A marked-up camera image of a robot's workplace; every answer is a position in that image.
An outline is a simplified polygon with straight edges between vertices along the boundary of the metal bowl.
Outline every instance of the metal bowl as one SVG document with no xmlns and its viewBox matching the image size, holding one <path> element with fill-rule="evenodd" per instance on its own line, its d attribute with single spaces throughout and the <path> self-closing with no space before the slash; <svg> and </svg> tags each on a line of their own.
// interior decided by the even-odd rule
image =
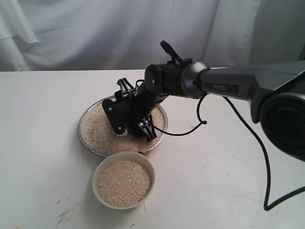
<svg viewBox="0 0 305 229">
<path fill-rule="evenodd" d="M 104 154 L 102 154 L 102 153 L 96 152 L 95 150 L 91 149 L 91 148 L 85 143 L 85 141 L 84 141 L 84 139 L 83 139 L 83 137 L 82 137 L 82 135 L 81 135 L 81 121 L 82 121 L 82 118 L 84 117 L 84 115 L 85 115 L 88 111 L 90 111 L 93 107 L 95 107 L 96 105 L 99 105 L 99 104 L 100 104 L 103 100 L 105 100 L 105 99 L 113 99 L 113 98 L 114 98 L 114 96 L 109 96 L 109 97 L 104 98 L 104 99 L 102 99 L 102 100 L 100 100 L 100 101 L 97 101 L 97 102 L 94 103 L 92 106 L 90 106 L 90 107 L 82 114 L 82 116 L 81 116 L 81 118 L 80 118 L 80 120 L 79 120 L 79 122 L 78 122 L 78 126 L 77 126 L 77 136 L 78 136 L 78 139 L 79 139 L 79 141 L 81 142 L 81 144 L 82 144 L 87 150 L 89 150 L 91 153 L 93 153 L 93 154 L 95 154 L 95 155 L 97 155 L 97 156 L 103 157 L 103 158 L 106 158 L 106 157 L 108 157 L 108 156 L 107 156 L 107 155 L 104 155 Z M 162 114 L 162 116 L 163 116 L 163 119 L 164 119 L 164 128 L 163 128 L 163 130 L 166 131 L 166 130 L 167 130 L 167 125 L 168 125 L 168 120 L 167 120 L 166 112 L 165 112 L 165 110 L 164 110 L 160 105 L 158 105 L 157 108 L 160 110 L 160 112 L 161 112 L 161 114 Z M 156 144 L 155 144 L 150 150 L 148 150 L 147 152 L 139 152 L 139 153 L 140 153 L 140 154 L 146 154 L 146 153 L 148 153 L 149 151 L 151 151 L 152 149 L 154 149 L 154 148 L 162 141 L 162 139 L 164 138 L 164 135 L 165 135 L 164 133 L 161 134 L 159 140 L 156 142 Z"/>
</svg>

